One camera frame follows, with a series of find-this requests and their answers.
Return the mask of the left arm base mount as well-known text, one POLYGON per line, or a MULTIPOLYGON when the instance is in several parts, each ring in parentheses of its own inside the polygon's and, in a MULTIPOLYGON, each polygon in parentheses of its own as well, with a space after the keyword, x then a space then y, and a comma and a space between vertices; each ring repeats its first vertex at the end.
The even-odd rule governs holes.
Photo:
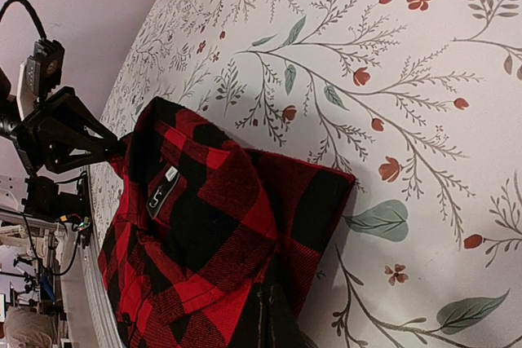
POLYGON ((93 218, 86 171, 58 183, 43 176, 28 177, 24 184, 27 196, 21 204, 25 214, 46 222, 70 223, 80 235, 82 248, 90 244, 93 218))

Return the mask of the red black plaid shirt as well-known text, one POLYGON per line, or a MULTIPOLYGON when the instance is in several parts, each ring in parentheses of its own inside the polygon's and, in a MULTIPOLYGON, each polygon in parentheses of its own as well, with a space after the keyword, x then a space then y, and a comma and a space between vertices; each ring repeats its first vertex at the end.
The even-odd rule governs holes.
POLYGON ((354 176, 244 148, 160 97, 122 143, 98 258, 122 344, 244 347, 255 284, 279 284, 297 320, 354 176))

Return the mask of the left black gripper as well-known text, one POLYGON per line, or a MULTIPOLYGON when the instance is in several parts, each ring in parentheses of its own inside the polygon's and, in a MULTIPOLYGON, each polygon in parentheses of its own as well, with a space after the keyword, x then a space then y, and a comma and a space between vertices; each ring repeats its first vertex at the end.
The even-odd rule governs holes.
POLYGON ((10 131, 26 173, 54 174, 93 165, 122 154, 122 142, 102 125, 72 87, 61 88, 10 131), (77 142, 77 136, 88 140, 77 142))

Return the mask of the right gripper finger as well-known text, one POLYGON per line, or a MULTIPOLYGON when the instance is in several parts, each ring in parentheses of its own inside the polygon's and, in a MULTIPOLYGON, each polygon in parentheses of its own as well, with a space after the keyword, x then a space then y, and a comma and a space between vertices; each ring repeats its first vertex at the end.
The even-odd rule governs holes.
POLYGON ((255 284, 244 308, 244 347, 317 347, 290 310, 282 287, 255 284))

